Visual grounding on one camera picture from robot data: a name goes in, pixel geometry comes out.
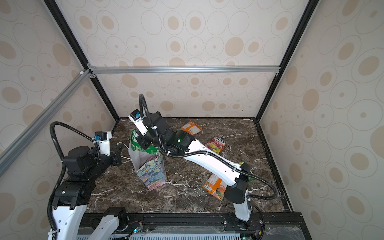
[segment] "patterned wallpaper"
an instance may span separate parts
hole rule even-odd
[[[60,0],[94,66],[279,65],[307,0]]]
[[[61,121],[94,136],[110,131],[115,121],[101,103],[92,82],[86,80],[50,121]],[[92,146],[63,127],[56,134],[66,155],[78,146]],[[50,229],[46,205],[61,171],[49,124],[0,177],[0,240],[44,240]]]
[[[323,1],[261,120],[313,239],[384,235],[384,1]]]
[[[99,74],[120,117],[139,109],[166,117],[255,117],[274,73]]]
[[[80,69],[40,1],[0,1],[0,154]]]

